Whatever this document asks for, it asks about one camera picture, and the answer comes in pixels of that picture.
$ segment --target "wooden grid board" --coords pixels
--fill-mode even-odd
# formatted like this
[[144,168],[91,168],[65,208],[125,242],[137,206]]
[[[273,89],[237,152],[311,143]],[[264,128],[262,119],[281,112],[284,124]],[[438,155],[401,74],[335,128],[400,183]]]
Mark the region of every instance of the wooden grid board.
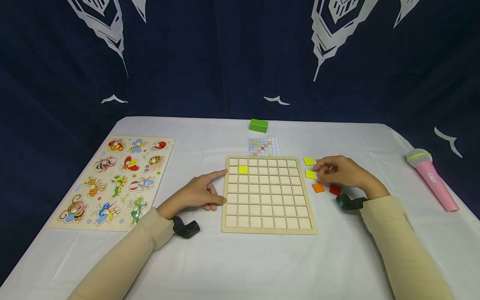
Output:
[[222,231],[317,234],[300,161],[228,156]]

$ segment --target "table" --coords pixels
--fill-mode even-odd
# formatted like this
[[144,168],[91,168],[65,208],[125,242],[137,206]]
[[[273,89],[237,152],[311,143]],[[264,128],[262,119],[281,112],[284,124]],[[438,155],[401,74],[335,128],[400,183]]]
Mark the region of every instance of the table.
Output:
[[[344,154],[399,196],[410,221],[457,299],[480,294],[480,222],[457,200],[447,213],[406,162],[412,146],[381,124],[271,121],[267,134],[249,120],[127,117],[111,134],[177,138],[154,206],[190,178],[223,169],[228,155],[246,155],[247,139],[275,136],[281,156]],[[214,184],[223,193],[223,179]],[[126,299],[392,299],[382,259],[361,216],[341,211],[335,196],[307,183],[316,236],[228,234],[221,210],[188,209],[202,231],[178,236],[147,261]],[[360,196],[356,189],[344,189]],[[126,233],[44,227],[3,286],[0,299],[65,299]]]

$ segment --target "finger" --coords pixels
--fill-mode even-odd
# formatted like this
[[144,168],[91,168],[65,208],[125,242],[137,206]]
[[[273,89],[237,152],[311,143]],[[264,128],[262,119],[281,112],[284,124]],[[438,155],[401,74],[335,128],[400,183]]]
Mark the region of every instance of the finger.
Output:
[[212,180],[214,180],[218,177],[224,176],[226,173],[227,173],[227,169],[221,170],[221,171],[215,171],[215,172],[208,173],[208,174],[205,174],[205,175],[202,175],[202,176],[205,176],[205,178],[207,179],[207,182],[210,182],[210,181],[212,181]]

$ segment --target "wooden peg puzzle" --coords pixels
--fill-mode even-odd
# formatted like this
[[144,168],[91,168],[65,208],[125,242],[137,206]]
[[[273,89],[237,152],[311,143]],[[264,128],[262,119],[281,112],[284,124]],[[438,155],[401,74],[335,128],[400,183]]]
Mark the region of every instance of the wooden peg puzzle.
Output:
[[152,206],[174,143],[163,137],[107,137],[48,226],[130,231]]
[[317,234],[297,158],[229,156],[226,169],[223,232]]

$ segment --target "person's right hand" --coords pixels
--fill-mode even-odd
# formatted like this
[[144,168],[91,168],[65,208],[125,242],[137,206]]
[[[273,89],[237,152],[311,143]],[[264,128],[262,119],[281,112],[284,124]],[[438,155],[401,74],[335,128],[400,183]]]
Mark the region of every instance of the person's right hand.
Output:
[[332,182],[358,187],[365,192],[368,199],[380,198],[390,194],[374,175],[357,165],[351,158],[343,155],[317,159],[317,164],[313,167],[313,170],[318,171],[318,182]]

